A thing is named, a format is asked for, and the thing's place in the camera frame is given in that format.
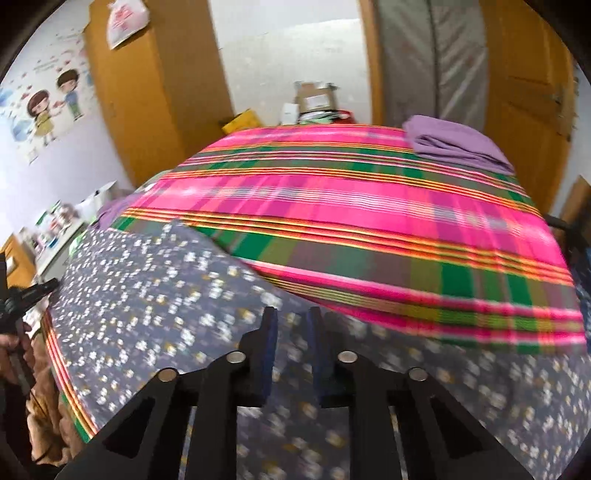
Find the person's left hand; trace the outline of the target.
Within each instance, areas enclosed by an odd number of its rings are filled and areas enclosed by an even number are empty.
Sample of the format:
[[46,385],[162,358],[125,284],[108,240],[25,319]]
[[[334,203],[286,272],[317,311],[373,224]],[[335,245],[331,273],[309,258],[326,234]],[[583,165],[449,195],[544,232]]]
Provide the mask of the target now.
[[22,335],[0,335],[0,366],[1,377],[8,382],[17,385],[18,376],[11,364],[10,354],[19,349],[23,350],[22,357],[30,369],[34,368],[35,358],[31,346],[31,340],[28,333],[32,327],[28,323],[23,324],[24,333]]

